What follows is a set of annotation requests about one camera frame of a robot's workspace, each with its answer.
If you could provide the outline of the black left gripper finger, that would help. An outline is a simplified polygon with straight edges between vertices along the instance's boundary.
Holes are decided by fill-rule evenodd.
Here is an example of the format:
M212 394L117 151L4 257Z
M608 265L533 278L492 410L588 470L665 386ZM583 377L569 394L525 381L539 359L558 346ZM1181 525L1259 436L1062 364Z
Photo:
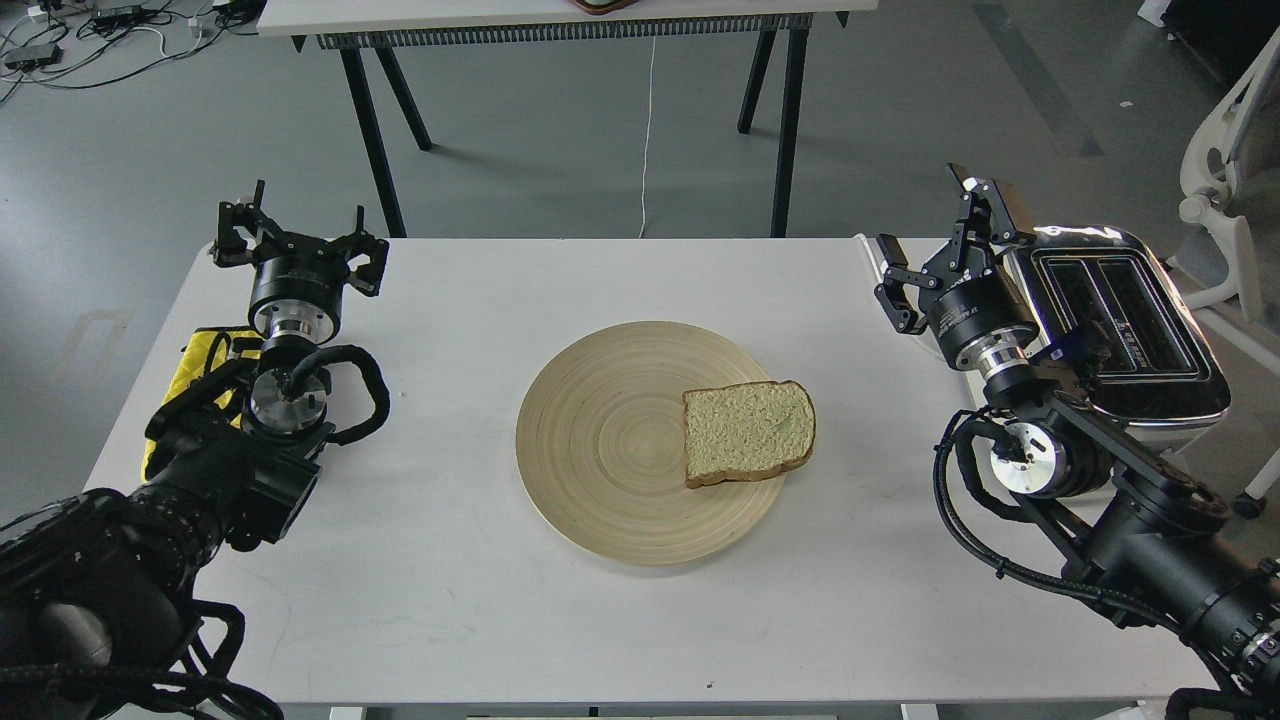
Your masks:
M219 254L283 254L284 231L262 209L266 182L253 193L219 205Z
M353 228L335 237L335 255L343 263L355 263L361 258L365 263L385 263L389 254L387 240L376 237L365 227L365 206L355 208Z

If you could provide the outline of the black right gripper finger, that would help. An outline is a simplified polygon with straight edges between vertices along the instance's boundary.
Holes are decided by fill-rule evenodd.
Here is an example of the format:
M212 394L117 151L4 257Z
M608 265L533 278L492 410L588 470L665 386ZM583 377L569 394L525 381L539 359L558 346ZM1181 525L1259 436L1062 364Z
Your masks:
M884 260L874 295L890 324L900 334L924 334L928 331L937 336L937 307L946 281L946 266L940 266L938 261L943 247L934 247L925 264L915 270L910 268L897 236L878 233L874 242Z
M1002 252L1036 242L1030 214L1010 183L982 179L959 163L946 170L963 201L946 249L950 263L998 263Z

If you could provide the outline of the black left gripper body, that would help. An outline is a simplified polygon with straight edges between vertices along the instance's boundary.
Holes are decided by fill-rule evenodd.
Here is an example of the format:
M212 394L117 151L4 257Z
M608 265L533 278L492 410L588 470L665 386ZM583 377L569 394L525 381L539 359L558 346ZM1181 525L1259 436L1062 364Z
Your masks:
M376 297L387 269L387 261L365 263L364 258L343 263L335 255L335 240L289 231L284 231L283 254L219 254L216 238L211 258L221 268L253 268L247 322L264 338L333 340L342 324L344 290Z

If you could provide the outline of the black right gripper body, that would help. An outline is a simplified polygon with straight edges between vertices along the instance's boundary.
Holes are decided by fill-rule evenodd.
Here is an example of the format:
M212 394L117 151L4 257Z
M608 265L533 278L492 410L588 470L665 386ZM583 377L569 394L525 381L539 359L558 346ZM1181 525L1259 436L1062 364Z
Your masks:
M940 356L957 372L1014 373L1030 364L1038 336L1033 313L984 245L946 245L920 270L911 333L931 333Z

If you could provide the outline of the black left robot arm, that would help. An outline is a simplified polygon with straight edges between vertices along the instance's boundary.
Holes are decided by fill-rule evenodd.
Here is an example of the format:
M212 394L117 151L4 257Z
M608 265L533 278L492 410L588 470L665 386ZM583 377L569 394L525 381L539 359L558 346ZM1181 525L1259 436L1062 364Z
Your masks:
M197 598L223 548L276 543L312 493L329 446L389 418L372 355L335 345L346 288L374 297L389 243L364 214L328 240L280 228L264 184L223 202L210 249L251 266L248 329L228 357L166 400L129 495L87 489L3 528L3 716L104 719L133 705L188 717L280 719L280 706L229 678L244 615Z

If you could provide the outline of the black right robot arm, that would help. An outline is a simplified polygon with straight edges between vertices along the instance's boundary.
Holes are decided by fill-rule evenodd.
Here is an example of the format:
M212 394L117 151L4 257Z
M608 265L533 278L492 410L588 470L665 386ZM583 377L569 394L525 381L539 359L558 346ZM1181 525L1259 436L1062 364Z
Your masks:
M1171 632L1215 685L1174 691L1166 717L1275 719L1277 560L1242 559L1233 506L1164 452L1231 401L1167 270L1126 231L1036 225L1010 184L947 170L946 242L914 269L878 234L874 290L897 333L980 383L934 447L943 525L997 578Z

